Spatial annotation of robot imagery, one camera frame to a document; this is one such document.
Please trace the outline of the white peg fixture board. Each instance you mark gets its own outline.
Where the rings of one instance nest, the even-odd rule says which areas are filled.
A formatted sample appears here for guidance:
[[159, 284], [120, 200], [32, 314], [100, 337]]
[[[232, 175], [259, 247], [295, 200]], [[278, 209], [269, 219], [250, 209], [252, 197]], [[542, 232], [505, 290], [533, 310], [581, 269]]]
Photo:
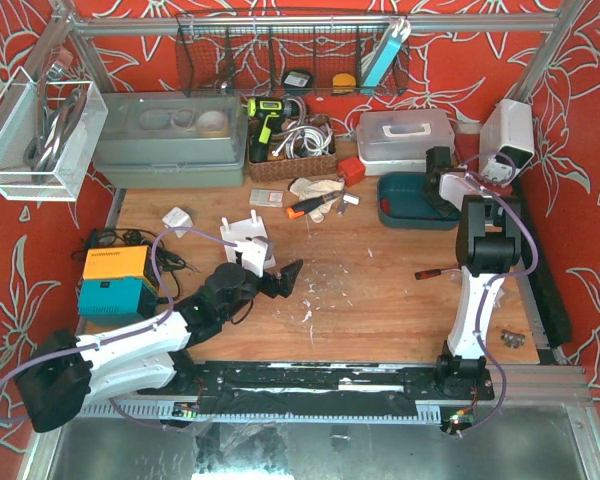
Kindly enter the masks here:
[[[249, 218], [237, 222], [229, 223], [228, 219], [223, 217], [220, 226], [220, 234], [222, 240], [225, 242], [224, 249], [227, 261], [235, 264], [238, 264], [236, 262], [236, 253], [234, 251], [237, 240], [255, 236], [264, 236], [269, 239], [264, 221], [261, 216], [256, 214], [255, 210], [251, 210]], [[265, 264], [265, 270], [272, 268], [275, 265], [275, 258], [274, 255], [272, 255], [271, 259]]]

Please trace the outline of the black orange screwdriver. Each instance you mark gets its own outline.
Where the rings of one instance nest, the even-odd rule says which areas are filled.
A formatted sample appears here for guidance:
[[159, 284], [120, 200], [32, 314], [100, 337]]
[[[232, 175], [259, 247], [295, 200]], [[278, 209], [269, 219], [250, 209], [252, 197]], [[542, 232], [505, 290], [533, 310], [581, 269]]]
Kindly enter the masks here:
[[337, 200], [340, 196], [340, 191], [334, 191], [319, 197], [305, 199], [287, 207], [285, 213], [289, 219], [297, 219], [302, 216], [309, 215], [311, 212], [319, 209], [321, 206]]

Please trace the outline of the white plug adapter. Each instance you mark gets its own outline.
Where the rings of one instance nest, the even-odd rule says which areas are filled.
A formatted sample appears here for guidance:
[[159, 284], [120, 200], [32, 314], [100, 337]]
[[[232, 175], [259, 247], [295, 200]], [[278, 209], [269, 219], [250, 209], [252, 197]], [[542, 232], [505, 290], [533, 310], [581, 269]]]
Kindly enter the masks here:
[[173, 207], [168, 213], [162, 217], [162, 224], [165, 228], [187, 227], [193, 226], [191, 216], [180, 207]]

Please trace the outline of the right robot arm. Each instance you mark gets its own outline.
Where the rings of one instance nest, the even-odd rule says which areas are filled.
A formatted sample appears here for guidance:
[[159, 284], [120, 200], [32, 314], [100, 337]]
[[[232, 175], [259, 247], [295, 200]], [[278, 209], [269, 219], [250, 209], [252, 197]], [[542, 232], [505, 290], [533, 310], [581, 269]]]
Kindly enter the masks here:
[[520, 260], [520, 201], [486, 189], [473, 173], [452, 166], [451, 150], [428, 149], [423, 195], [442, 213], [458, 213], [455, 256], [462, 283], [454, 325], [437, 357], [434, 378], [453, 391], [483, 386], [488, 329], [505, 275]]

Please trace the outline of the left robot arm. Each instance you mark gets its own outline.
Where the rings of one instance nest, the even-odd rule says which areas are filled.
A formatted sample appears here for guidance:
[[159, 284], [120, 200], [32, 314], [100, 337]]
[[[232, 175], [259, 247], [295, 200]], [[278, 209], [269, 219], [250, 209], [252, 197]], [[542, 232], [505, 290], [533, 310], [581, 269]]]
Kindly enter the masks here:
[[303, 263], [257, 275], [223, 263], [198, 290], [171, 309], [136, 324], [100, 334], [53, 332], [14, 377], [37, 433], [73, 420], [83, 407], [127, 393], [161, 389], [177, 376], [177, 354], [218, 335], [255, 298], [287, 298]]

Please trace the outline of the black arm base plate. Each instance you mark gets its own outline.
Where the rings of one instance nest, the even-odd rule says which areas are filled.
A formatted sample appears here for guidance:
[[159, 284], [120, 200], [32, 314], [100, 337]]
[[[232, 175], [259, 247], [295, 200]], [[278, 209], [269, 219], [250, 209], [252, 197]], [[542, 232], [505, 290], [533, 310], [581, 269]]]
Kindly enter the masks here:
[[491, 377], [437, 380], [432, 367], [206, 362], [140, 395], [191, 397], [204, 414], [406, 417], [420, 402], [469, 404], [495, 398]]

